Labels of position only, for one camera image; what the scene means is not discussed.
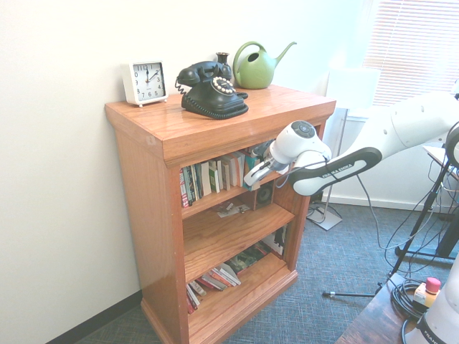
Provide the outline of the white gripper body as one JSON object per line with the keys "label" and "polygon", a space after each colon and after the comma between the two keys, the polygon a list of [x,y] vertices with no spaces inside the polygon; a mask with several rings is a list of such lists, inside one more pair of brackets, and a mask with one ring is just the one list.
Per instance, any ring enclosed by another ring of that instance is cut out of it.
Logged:
{"label": "white gripper body", "polygon": [[277,162],[275,159],[266,159],[252,168],[244,177],[244,182],[248,186],[253,186],[256,182],[261,181],[268,174],[274,171],[282,171],[284,164]]}

